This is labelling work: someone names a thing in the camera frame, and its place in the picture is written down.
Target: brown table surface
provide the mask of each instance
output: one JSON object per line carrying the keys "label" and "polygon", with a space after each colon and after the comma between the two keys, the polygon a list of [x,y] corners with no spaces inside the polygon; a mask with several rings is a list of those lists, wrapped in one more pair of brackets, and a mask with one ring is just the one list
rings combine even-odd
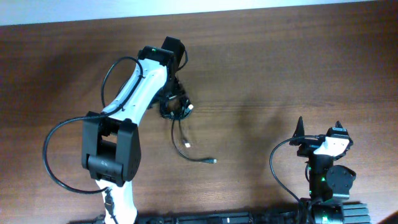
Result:
{"label": "brown table surface", "polygon": [[[268,160],[301,115],[307,134],[324,134],[337,120],[349,130],[354,146],[337,164],[358,174],[350,200],[367,203],[372,221],[381,221],[398,209],[397,9],[367,2],[0,27],[0,223],[66,223],[104,212],[100,195],[70,193],[51,181],[44,137],[64,119],[101,111],[110,65],[145,45],[161,46],[166,35],[181,39],[190,56],[178,73],[195,105],[183,122],[189,153],[218,163],[178,157],[171,122],[149,110],[139,127],[139,212],[294,202]],[[107,102],[133,68],[123,62],[115,69]],[[275,172],[308,197],[306,159],[296,150],[275,154]],[[50,165],[66,183],[97,189],[80,154],[77,122],[53,137]]]}

